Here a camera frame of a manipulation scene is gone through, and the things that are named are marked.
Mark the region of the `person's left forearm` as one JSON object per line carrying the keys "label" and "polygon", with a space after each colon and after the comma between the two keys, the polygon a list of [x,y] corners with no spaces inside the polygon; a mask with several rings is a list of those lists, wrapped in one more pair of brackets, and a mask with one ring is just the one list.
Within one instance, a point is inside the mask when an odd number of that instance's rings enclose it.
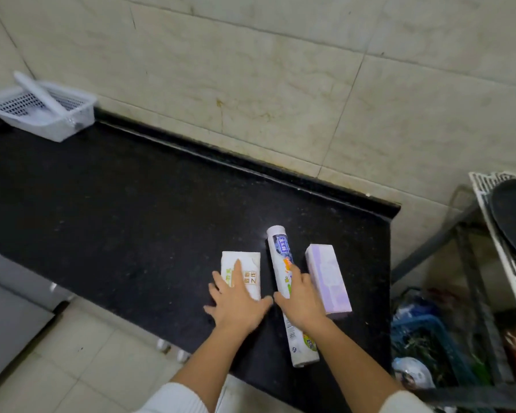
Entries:
{"label": "person's left forearm", "polygon": [[189,388],[206,404],[215,403],[235,355],[249,335],[241,326],[215,327],[170,382]]}

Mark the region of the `white plastic bag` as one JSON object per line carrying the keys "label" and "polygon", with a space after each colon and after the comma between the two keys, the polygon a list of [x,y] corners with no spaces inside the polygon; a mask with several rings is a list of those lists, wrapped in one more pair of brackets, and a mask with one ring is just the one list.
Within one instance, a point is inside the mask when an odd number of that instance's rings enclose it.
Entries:
{"label": "white plastic bag", "polygon": [[436,388],[429,369],[413,357],[395,358],[392,369],[395,378],[408,390]]}

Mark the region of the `person's right hand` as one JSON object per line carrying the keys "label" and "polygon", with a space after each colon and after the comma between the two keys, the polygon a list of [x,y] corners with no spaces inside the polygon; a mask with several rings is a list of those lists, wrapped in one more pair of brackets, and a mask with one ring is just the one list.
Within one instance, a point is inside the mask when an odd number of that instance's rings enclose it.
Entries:
{"label": "person's right hand", "polygon": [[292,274],[290,311],[284,313],[293,326],[320,344],[331,325],[323,303],[308,273],[303,273],[295,265],[290,265]]}

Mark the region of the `blue plastic basket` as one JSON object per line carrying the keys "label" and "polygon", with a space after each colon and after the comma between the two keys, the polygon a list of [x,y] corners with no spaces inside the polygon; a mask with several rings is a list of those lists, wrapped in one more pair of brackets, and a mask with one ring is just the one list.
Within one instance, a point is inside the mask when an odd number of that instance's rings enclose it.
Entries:
{"label": "blue plastic basket", "polygon": [[462,350],[442,321],[433,315],[394,320],[391,324],[392,368],[419,362],[413,369],[426,369],[436,388],[480,384]]}

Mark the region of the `purple and white box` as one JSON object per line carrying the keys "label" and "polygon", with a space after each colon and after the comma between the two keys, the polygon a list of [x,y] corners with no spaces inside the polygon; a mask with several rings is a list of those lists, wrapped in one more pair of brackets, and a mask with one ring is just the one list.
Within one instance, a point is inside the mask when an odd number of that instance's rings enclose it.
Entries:
{"label": "purple and white box", "polygon": [[310,244],[305,258],[311,281],[327,317],[332,320],[346,318],[352,312],[352,307],[333,246]]}

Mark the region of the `person's left hand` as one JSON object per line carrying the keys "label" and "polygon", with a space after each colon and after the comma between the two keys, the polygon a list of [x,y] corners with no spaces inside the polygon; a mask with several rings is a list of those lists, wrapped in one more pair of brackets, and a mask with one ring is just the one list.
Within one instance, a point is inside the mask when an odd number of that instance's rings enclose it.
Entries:
{"label": "person's left hand", "polygon": [[255,300],[245,288],[240,260],[235,263],[230,288],[229,295],[212,295],[212,283],[208,285],[214,306],[218,306],[219,312],[216,317],[212,317],[214,328],[217,326],[241,326],[251,333],[260,325],[265,315],[257,315],[255,312]]}

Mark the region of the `grey cabinet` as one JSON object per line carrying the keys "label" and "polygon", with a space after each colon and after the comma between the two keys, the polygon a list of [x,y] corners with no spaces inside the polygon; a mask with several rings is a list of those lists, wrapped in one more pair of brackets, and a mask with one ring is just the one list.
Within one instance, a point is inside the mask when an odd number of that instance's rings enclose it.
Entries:
{"label": "grey cabinet", "polygon": [[0,254],[0,375],[74,297]]}

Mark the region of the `white left sleeve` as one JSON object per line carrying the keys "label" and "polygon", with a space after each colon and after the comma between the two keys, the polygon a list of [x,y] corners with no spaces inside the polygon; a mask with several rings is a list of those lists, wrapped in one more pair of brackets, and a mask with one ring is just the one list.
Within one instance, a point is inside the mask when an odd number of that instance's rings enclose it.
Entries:
{"label": "white left sleeve", "polygon": [[169,382],[133,413],[214,413],[222,395],[218,382]]}

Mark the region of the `white plastic stick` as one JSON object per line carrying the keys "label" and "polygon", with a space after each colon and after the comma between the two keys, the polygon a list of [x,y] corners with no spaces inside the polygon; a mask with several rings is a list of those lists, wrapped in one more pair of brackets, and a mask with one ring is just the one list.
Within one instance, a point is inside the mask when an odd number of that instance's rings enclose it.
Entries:
{"label": "white plastic stick", "polygon": [[18,85],[32,93],[50,112],[61,117],[65,117],[67,115],[67,110],[32,77],[29,77],[17,70],[13,72],[13,76]]}

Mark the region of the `grey metal shelf frame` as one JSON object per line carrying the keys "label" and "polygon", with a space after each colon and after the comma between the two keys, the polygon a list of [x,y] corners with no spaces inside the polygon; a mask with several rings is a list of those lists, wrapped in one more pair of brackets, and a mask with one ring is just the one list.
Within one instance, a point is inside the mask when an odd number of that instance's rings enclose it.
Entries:
{"label": "grey metal shelf frame", "polygon": [[432,405],[456,406],[470,410],[483,408],[516,410],[516,381],[503,348],[502,338],[496,328],[494,315],[488,306],[486,287],[469,238],[469,234],[472,232],[489,235],[486,216],[482,217],[484,222],[475,222],[475,220],[479,220],[480,214],[480,203],[474,202],[447,222],[444,227],[392,269],[391,286],[395,287],[416,267],[424,263],[449,241],[454,240],[476,313],[475,327],[479,329],[494,384],[418,389],[415,390],[415,393],[421,400]]}

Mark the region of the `white right sleeve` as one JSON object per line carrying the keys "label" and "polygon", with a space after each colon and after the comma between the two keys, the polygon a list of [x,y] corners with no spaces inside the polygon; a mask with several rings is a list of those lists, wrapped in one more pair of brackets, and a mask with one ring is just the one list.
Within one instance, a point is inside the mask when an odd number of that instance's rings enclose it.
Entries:
{"label": "white right sleeve", "polygon": [[389,396],[378,413],[435,413],[413,393],[400,390]]}

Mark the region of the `white perforated plastic basket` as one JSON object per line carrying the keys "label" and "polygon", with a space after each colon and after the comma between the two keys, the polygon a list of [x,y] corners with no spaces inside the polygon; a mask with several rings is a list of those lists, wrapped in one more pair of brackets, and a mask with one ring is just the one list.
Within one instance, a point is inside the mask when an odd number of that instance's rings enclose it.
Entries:
{"label": "white perforated plastic basket", "polygon": [[62,116],[28,90],[14,86],[0,90],[0,119],[7,124],[60,143],[95,122],[96,95],[49,81],[39,81],[48,93],[65,109]]}

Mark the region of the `white tissue packet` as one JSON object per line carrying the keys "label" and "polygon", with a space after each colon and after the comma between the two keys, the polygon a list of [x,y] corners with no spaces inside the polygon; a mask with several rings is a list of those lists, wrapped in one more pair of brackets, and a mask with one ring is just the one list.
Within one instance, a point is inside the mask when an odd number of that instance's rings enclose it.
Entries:
{"label": "white tissue packet", "polygon": [[260,284],[259,252],[222,251],[220,274],[228,285],[232,285],[234,266],[241,261],[241,271],[249,295],[256,301],[262,299]]}

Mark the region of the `person's right forearm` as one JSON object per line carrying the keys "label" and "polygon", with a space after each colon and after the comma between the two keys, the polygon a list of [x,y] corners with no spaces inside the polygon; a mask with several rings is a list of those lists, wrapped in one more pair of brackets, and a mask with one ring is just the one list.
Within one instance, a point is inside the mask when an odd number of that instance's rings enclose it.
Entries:
{"label": "person's right forearm", "polygon": [[305,332],[334,376],[352,413],[378,413],[400,384],[328,318],[314,320]]}

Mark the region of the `white sleeve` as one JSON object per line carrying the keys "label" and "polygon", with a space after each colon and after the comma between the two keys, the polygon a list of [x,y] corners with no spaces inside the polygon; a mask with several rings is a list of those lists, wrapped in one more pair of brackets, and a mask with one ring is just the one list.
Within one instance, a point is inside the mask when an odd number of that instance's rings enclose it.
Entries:
{"label": "white sleeve", "polygon": [[218,382],[169,382],[133,413],[214,413],[222,395]]}
{"label": "white sleeve", "polygon": [[400,390],[389,396],[378,413],[435,413],[413,393]]}

